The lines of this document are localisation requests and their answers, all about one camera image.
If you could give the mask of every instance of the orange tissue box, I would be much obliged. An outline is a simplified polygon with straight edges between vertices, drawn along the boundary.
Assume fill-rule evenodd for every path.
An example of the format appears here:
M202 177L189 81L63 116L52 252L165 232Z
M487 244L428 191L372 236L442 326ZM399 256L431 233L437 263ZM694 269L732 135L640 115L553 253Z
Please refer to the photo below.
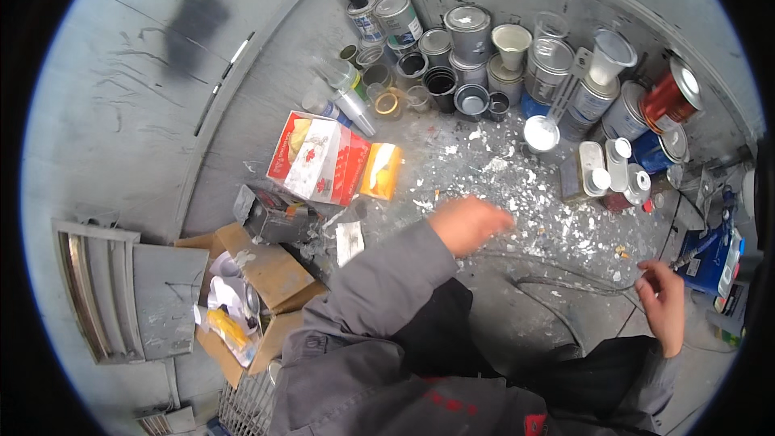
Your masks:
M372 144L363 172L363 182L360 184L360 193L376 199L392 199L403 154L404 152L392 143Z

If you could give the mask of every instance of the sleeve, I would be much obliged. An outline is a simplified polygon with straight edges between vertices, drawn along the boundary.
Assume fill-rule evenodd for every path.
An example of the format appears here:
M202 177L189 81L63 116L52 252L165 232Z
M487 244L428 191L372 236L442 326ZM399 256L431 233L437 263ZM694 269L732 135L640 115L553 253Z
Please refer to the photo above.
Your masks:
M304 325L296 332L350 342L388 338L409 323L455 271L452 253L422 220L351 259L329 281L329 293L305 305Z
M682 353L664 358L657 342L646 355L638 379L608 420L655 431L654 415L673 397L682 358Z

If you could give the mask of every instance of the hand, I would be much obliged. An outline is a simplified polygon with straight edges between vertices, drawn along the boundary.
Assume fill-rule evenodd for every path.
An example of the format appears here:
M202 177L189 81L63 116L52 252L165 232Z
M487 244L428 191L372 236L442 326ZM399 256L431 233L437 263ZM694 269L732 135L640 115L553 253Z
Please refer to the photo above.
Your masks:
M428 218L428 224L452 255L461 258L476 251L490 236L513 226L514 219L489 202L464 197L444 203Z
M678 355L683 345L683 278L656 259L641 261L643 275L635 280L649 328L662 344L665 358Z

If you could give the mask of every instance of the red and white tissue box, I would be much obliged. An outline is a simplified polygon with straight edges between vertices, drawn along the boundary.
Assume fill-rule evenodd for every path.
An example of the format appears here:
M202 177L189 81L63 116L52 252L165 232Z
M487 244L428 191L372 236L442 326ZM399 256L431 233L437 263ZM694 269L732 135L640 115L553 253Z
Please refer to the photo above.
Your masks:
M299 118L310 119L312 124L291 162L288 142ZM332 118L291 111L266 176L303 199L347 206L370 148L371 143Z

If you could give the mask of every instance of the black pants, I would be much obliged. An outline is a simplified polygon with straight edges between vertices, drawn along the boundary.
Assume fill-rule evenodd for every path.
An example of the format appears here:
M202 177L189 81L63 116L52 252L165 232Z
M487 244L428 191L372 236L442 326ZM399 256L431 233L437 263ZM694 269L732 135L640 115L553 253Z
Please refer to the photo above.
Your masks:
M437 288L430 301L392 338L405 351L408 370L423 377L501 377L471 339L468 315L473 294L456 279ZM605 418L622 401L643 369L651 337L604 340L584 358L548 362L510 380L539 394L552 408Z

